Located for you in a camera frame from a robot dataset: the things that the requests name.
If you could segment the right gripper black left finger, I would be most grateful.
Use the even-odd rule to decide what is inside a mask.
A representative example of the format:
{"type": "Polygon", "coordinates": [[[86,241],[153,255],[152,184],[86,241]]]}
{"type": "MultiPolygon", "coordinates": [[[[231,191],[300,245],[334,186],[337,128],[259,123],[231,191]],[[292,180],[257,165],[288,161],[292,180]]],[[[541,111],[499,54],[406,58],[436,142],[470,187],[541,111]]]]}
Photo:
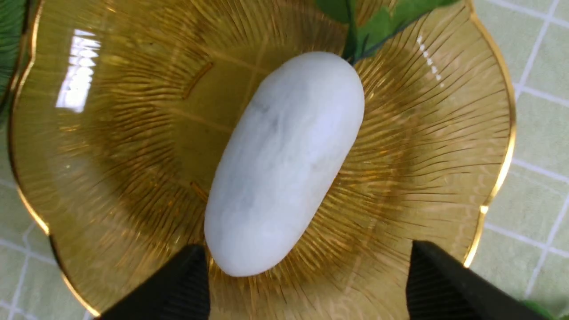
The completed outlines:
{"type": "Polygon", "coordinates": [[[205,248],[183,247],[100,320],[207,320],[211,314],[205,248]]]}

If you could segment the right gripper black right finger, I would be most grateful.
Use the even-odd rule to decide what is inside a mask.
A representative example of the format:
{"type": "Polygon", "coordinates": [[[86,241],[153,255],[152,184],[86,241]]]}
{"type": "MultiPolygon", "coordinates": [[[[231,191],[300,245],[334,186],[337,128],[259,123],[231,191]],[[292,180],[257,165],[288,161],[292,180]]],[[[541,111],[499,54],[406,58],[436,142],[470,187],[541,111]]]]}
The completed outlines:
{"type": "Polygon", "coordinates": [[[405,289],[411,320],[544,320],[433,242],[413,241],[405,289]]]}

